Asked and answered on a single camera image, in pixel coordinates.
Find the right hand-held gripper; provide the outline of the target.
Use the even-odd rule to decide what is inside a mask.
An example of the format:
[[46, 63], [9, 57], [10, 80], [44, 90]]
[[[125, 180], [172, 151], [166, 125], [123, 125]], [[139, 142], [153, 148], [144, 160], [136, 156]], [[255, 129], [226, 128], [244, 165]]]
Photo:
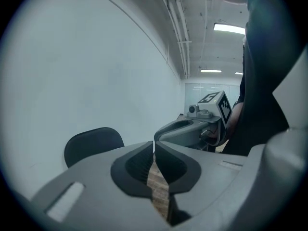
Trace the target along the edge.
[[[154, 141], [165, 141], [180, 146], [196, 145], [200, 139], [211, 146], [219, 146], [226, 137], [227, 124], [232, 115], [232, 108], [225, 91], [213, 92], [203, 97], [198, 103], [190, 105], [187, 117], [193, 119], [175, 120], [154, 135]], [[191, 126], [202, 120], [205, 128]]]

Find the white ceiling conduit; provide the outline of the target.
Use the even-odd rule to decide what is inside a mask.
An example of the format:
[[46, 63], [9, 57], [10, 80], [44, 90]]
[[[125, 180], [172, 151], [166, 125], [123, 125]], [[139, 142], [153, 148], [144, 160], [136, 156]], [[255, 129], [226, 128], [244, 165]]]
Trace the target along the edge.
[[184, 72], [184, 78], [190, 77], [190, 40], [184, 7], [181, 0], [162, 0], [171, 20], [174, 33], [177, 39], [178, 48]]

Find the person's black clothing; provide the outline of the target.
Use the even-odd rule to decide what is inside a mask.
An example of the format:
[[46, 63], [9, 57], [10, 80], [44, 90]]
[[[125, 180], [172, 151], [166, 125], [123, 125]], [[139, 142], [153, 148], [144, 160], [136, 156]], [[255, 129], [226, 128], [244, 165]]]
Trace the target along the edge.
[[224, 154], [247, 156], [253, 146], [288, 128], [273, 91], [308, 42], [300, 12], [306, 5], [306, 0], [248, 0], [238, 99], [242, 110]]

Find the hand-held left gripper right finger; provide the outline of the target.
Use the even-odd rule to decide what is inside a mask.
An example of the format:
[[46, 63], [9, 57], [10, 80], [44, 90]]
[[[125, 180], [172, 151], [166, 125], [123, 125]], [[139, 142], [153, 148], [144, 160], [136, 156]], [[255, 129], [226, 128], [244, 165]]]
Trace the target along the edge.
[[168, 184], [171, 225], [195, 217], [230, 185], [247, 158], [200, 151], [169, 142], [155, 143], [155, 161]]

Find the rows of ceiling strip lights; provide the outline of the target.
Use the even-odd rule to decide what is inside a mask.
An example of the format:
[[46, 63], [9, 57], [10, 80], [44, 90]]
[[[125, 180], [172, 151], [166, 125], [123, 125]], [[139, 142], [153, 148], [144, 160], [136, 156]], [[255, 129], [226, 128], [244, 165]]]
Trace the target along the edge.
[[245, 29], [214, 23], [202, 43], [198, 67], [203, 74], [243, 75]]

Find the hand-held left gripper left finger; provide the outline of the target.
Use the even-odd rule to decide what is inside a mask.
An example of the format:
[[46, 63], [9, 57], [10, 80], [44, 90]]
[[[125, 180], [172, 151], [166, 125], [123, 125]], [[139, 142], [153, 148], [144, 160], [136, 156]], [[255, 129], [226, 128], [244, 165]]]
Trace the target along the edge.
[[32, 203], [63, 225], [166, 225], [147, 176], [151, 141], [87, 157], [43, 186]]

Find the black folding chair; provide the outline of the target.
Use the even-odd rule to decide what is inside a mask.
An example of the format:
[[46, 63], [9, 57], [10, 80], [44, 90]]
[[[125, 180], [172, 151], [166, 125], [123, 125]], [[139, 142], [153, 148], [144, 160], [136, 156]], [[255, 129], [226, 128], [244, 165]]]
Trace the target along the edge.
[[73, 136], [64, 148], [67, 167], [96, 154], [124, 147], [120, 134], [113, 128], [103, 127]]

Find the person's right forearm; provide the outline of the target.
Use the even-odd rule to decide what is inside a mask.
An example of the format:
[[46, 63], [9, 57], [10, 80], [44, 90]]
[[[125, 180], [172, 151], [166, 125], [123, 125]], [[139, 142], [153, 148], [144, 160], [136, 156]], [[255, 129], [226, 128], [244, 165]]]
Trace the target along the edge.
[[228, 121], [228, 124], [227, 124], [226, 136], [227, 136], [228, 140], [231, 138], [231, 136], [234, 133], [234, 130], [236, 128], [236, 125], [238, 123], [238, 120], [239, 120], [239, 117], [240, 117], [240, 114], [241, 114], [242, 106], [243, 106], [243, 103], [237, 103], [233, 107], [232, 115], [230, 116], [230, 120]]

